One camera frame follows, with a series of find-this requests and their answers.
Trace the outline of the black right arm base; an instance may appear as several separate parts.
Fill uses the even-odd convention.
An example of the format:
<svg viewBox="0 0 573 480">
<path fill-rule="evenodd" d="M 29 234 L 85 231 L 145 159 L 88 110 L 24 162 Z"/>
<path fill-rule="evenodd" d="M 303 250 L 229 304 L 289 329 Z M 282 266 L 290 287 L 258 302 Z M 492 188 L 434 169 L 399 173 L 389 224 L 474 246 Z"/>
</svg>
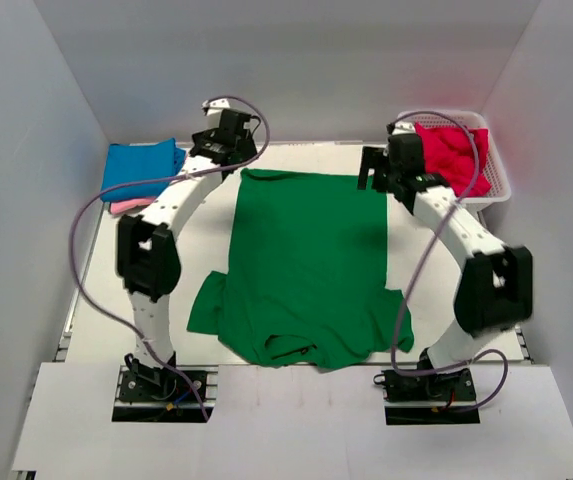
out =
<svg viewBox="0 0 573 480">
<path fill-rule="evenodd" d="M 480 423 L 469 369 L 423 377 L 405 377 L 387 369 L 373 377 L 373 384 L 383 390 L 387 426 Z"/>
</svg>

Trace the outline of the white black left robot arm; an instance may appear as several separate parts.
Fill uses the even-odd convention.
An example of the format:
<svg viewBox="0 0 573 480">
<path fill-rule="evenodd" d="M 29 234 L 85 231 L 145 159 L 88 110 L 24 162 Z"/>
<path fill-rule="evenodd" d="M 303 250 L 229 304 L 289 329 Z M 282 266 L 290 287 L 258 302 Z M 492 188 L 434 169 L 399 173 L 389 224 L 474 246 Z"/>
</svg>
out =
<svg viewBox="0 0 573 480">
<path fill-rule="evenodd" d="M 134 325 L 144 336 L 136 339 L 126 364 L 157 399 L 168 398 L 177 387 L 177 374 L 164 366 L 176 365 L 169 301 L 182 271 L 177 237 L 226 176 L 257 154 L 251 123 L 259 123 L 259 116 L 213 106 L 206 116 L 208 128 L 192 136 L 193 146 L 179 171 L 185 179 L 168 185 L 140 214 L 122 216 L 117 227 L 117 274 L 128 293 Z"/>
</svg>

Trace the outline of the green t shirt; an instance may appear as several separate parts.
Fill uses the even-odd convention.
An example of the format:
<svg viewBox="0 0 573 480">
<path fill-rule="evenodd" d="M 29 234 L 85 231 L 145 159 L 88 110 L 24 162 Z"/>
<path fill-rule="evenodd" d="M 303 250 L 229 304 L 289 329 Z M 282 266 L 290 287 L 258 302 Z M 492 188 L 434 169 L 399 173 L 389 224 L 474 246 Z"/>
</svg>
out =
<svg viewBox="0 0 573 480">
<path fill-rule="evenodd" d="M 246 362 L 340 369 L 414 333 L 387 281 L 384 195 L 352 176 L 246 169 L 226 272 L 202 283 L 187 328 Z"/>
</svg>

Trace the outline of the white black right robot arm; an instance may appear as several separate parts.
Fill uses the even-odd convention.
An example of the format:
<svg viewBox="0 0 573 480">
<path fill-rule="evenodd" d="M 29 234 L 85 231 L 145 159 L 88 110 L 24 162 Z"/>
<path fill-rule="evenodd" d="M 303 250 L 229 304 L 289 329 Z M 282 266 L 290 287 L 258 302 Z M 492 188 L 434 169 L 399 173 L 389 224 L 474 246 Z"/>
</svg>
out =
<svg viewBox="0 0 573 480">
<path fill-rule="evenodd" d="M 419 390 L 438 399 L 454 385 L 452 372 L 483 354 L 483 347 L 533 314 L 533 256 L 489 233 L 462 207 L 448 182 L 425 169 L 423 145 L 414 133 L 392 134 L 386 147 L 362 150 L 357 187 L 392 195 L 433 233 L 456 261 L 461 276 L 454 319 L 428 347 L 417 369 Z"/>
</svg>

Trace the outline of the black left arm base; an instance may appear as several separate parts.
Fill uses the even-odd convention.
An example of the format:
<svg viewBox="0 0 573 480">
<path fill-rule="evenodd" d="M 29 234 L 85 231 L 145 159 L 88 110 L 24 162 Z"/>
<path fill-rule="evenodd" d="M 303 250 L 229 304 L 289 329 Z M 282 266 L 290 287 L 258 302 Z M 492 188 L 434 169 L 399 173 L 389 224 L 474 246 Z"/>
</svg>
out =
<svg viewBox="0 0 573 480">
<path fill-rule="evenodd" d="M 184 373 L 193 382 L 207 415 L 215 407 L 217 396 L 216 367 L 189 367 Z M 187 382 L 178 377 L 169 386 L 158 388 L 139 379 L 125 366 L 120 368 L 113 422 L 126 423 L 206 423 L 201 407 Z"/>
</svg>

